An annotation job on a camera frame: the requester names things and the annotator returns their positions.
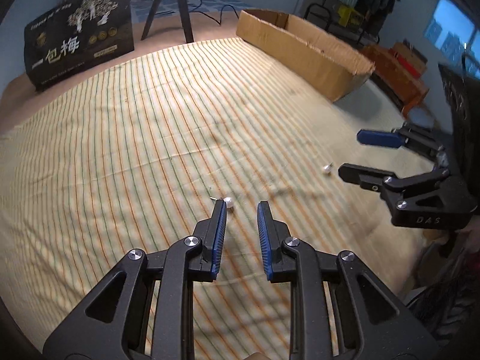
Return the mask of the white pearl earring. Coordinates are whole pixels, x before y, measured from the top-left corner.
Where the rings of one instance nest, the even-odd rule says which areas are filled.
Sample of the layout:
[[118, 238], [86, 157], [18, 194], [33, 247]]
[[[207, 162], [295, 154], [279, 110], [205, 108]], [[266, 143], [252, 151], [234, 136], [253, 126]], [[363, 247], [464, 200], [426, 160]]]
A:
[[226, 205], [226, 208], [228, 210], [233, 209], [233, 198], [232, 197], [210, 197], [210, 199], [214, 202], [216, 201], [223, 201]]
[[323, 166], [322, 172], [323, 172], [325, 175], [330, 175], [330, 174], [332, 173], [333, 169], [334, 169], [334, 164], [328, 163], [328, 164], [326, 164], [325, 166]]

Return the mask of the orange covered box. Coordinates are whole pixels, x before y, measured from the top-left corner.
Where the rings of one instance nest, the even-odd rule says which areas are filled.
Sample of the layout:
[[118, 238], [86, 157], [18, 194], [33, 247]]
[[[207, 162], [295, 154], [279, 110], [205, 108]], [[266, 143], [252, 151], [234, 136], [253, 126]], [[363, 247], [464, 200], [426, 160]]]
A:
[[412, 68], [400, 62], [400, 56], [379, 45], [365, 46], [360, 53], [375, 64], [374, 76], [394, 94], [393, 102], [404, 118], [417, 106], [422, 105], [430, 89], [420, 77], [416, 78]]

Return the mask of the brown cardboard box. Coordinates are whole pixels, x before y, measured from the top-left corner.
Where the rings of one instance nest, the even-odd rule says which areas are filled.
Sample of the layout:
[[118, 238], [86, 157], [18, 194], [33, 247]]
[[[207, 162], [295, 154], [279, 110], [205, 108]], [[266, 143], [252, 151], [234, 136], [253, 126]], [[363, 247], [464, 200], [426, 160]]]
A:
[[334, 35], [298, 16], [242, 10], [236, 34], [296, 73], [331, 102], [357, 90], [375, 64]]

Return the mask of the striped yellow cloth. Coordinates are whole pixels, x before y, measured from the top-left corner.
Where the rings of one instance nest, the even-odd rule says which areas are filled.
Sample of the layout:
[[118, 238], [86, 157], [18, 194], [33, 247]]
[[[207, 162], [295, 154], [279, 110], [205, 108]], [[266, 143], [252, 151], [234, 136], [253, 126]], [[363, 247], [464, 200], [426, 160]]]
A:
[[[218, 278], [195, 286], [198, 359], [286, 359], [290, 291], [264, 275], [256, 207], [318, 250], [352, 250], [394, 292], [422, 252], [341, 164], [412, 176], [407, 150], [360, 145], [403, 118], [374, 85], [338, 102], [241, 39], [163, 49], [100, 72], [1, 132], [1, 299], [40, 349], [131, 249], [190, 235], [232, 197]], [[334, 164], [330, 175], [322, 172]]]

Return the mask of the yellow crate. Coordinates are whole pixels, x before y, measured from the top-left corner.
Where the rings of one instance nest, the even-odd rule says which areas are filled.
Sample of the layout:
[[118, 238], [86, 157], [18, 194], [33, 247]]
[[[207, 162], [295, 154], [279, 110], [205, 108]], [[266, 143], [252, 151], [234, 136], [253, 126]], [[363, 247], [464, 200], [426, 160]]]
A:
[[337, 23], [348, 29], [357, 30], [361, 27], [365, 17], [362, 16], [357, 10], [348, 5], [341, 4], [337, 8], [338, 20]]

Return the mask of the black clothes rack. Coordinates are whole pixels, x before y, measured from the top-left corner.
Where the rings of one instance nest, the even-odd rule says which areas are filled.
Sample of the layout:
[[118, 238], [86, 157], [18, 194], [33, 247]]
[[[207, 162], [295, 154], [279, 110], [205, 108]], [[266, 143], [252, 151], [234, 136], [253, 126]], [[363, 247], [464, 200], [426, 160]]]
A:
[[380, 43], [380, 32], [401, 0], [322, 0], [310, 2], [304, 18], [327, 33], [363, 47]]

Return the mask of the black snack bag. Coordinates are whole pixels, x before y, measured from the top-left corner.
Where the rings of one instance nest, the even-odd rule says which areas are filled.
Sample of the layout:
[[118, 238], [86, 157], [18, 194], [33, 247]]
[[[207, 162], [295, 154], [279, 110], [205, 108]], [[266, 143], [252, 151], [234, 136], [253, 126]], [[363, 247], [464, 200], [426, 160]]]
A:
[[25, 71], [38, 91], [133, 50], [130, 0], [69, 0], [24, 28]]

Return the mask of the blue patterned bed sheet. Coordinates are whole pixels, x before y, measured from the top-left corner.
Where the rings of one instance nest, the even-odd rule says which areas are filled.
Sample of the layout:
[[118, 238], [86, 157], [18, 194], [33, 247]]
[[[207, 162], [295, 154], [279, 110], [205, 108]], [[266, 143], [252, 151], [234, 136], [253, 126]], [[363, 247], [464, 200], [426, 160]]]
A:
[[[131, 19], [134, 24], [146, 22], [154, 0], [130, 0]], [[240, 0], [187, 0], [189, 12], [239, 12], [250, 6]], [[162, 0], [154, 18], [178, 16], [177, 0]]]

